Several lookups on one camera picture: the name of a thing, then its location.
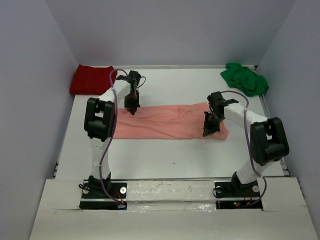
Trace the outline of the pink t shirt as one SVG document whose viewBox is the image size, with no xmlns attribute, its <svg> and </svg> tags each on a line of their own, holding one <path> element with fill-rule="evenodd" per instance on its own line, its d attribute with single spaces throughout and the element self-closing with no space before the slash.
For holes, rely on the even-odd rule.
<svg viewBox="0 0 320 240">
<path fill-rule="evenodd" d="M 138 108 L 132 115 L 119 108 L 115 139 L 119 140 L 192 140 L 203 139 L 206 102 L 156 105 Z"/>
</svg>

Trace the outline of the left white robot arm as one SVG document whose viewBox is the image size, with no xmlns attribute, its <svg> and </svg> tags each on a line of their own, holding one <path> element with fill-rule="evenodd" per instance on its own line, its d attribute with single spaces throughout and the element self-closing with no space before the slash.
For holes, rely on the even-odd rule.
<svg viewBox="0 0 320 240">
<path fill-rule="evenodd" d="M 137 71 L 123 72 L 113 80 L 114 69 L 109 74 L 110 88 L 98 97 L 90 97 L 86 103 L 84 130 L 91 143 L 91 171 L 88 192 L 102 193 L 111 197 L 112 181 L 109 167 L 109 148 L 118 121 L 118 103 L 124 100 L 124 108 L 134 115 L 140 107 L 139 87 L 142 76 Z"/>
</svg>

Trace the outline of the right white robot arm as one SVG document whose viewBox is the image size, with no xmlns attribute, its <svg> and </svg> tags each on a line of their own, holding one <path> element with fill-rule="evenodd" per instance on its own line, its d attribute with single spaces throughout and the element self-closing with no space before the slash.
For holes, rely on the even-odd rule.
<svg viewBox="0 0 320 240">
<path fill-rule="evenodd" d="M 280 161 L 290 152 L 283 122 L 278 117 L 267 118 L 241 105 L 235 99 L 225 99 L 222 92 L 211 93 L 208 97 L 203 136 L 222 132 L 224 120 L 232 121 L 244 129 L 249 159 L 236 171 L 231 181 L 217 183 L 213 194 L 218 199 L 240 198 L 257 187 L 257 179 L 274 162 Z"/>
</svg>

